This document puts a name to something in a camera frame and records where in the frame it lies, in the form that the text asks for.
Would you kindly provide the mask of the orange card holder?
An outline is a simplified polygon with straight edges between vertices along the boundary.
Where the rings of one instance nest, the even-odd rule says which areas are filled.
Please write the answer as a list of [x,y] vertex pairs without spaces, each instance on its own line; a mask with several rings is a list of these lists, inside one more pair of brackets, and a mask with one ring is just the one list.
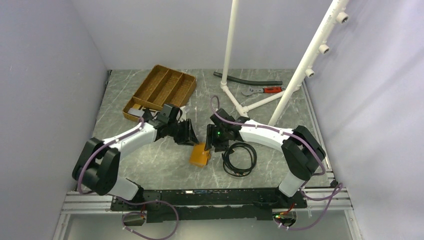
[[189,163],[193,166],[203,168],[211,159],[209,150],[205,150],[206,143],[201,142],[193,147],[192,153],[189,158]]

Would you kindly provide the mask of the woven brown organizer tray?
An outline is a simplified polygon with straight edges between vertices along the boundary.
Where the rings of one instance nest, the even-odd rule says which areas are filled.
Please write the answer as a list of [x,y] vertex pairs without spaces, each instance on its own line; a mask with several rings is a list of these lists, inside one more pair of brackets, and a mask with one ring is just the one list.
[[185,106],[197,86],[196,77],[162,65],[155,65],[123,108],[123,116],[137,122],[130,110],[148,108],[160,111],[164,104]]

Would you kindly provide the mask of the white card stack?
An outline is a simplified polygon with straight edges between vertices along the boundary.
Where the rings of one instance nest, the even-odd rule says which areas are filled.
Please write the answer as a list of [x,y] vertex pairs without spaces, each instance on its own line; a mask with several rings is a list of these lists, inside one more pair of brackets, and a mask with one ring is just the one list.
[[144,114],[143,107],[140,104],[134,103],[133,106],[127,111],[129,115],[140,118]]

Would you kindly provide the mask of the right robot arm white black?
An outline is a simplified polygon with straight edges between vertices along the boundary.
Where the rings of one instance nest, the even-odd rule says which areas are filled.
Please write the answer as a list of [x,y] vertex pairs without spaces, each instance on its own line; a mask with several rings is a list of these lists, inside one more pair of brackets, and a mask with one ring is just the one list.
[[313,176],[326,172],[323,160],[326,153],[312,133],[303,125],[294,129],[265,125],[248,117],[234,119],[220,108],[210,117],[206,149],[223,151],[229,141],[260,144],[280,151],[289,172],[278,185],[276,203],[287,208],[295,201],[295,193]]

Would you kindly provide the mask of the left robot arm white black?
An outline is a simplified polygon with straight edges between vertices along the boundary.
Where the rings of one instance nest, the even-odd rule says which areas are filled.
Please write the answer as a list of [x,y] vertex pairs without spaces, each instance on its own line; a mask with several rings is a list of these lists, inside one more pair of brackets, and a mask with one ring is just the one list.
[[199,144],[191,120],[181,119],[183,110],[173,104],[165,104],[161,111],[153,114],[149,108],[137,110],[138,123],[133,128],[116,136],[90,138],[84,145],[72,171],[77,181],[77,191],[100,196],[110,195],[123,199],[131,210],[144,203],[144,188],[134,181],[119,176],[120,161],[135,150],[171,137],[177,145]]

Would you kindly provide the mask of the black foam tube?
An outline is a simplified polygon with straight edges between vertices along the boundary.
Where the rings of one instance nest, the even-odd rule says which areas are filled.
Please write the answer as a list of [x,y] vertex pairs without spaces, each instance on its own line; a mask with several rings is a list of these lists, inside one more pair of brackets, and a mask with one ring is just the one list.
[[228,75],[227,81],[248,86],[282,86],[281,80],[246,80]]

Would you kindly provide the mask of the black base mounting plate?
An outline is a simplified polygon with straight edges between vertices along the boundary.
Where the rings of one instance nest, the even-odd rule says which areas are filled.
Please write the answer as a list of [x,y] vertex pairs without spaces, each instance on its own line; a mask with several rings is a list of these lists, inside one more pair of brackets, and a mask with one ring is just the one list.
[[130,203],[114,198],[113,212],[145,211],[148,223],[175,220],[256,219],[270,221],[273,214],[289,208],[305,209],[300,192],[287,197],[277,187],[145,190]]

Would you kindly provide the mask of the white PVC pipe frame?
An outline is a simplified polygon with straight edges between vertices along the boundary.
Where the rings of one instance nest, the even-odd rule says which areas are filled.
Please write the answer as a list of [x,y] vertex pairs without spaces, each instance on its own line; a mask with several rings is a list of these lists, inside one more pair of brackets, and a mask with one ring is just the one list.
[[[236,114],[212,70],[221,70],[231,15],[230,0],[200,0],[198,22],[211,44],[205,51],[205,69],[197,76],[202,85],[190,102],[199,116],[210,112],[217,95],[220,105]],[[250,81],[280,80],[289,84],[314,33],[324,18],[329,0],[241,0],[238,3],[229,75]]]

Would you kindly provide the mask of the aluminium rail frame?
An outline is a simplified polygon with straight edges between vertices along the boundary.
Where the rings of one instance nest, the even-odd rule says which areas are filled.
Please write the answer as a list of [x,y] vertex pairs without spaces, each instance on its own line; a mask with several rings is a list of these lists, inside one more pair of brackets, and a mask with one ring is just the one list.
[[[307,207],[304,209],[293,208],[279,210],[276,215],[280,215],[282,211],[288,214],[298,214],[301,211],[306,211],[309,214],[316,211],[342,211],[347,219],[349,233],[355,240],[360,240],[362,235],[357,224],[354,214],[353,205],[345,187],[338,189],[338,192],[331,199],[327,199],[332,191],[337,187],[337,180],[334,176],[333,170],[328,159],[324,160],[326,169],[326,177],[329,181],[327,187],[307,187],[304,189],[305,195],[302,195],[306,200]],[[70,228],[70,219],[76,215],[121,215],[124,216],[124,222],[133,225],[141,222],[147,223],[147,214],[145,211],[112,211],[111,203],[114,197],[112,196],[98,196],[95,194],[88,194],[79,196],[75,191],[70,191],[65,197],[55,233],[53,235],[56,240],[63,240],[66,236],[67,230]],[[179,220],[179,215],[175,214],[175,219]]]

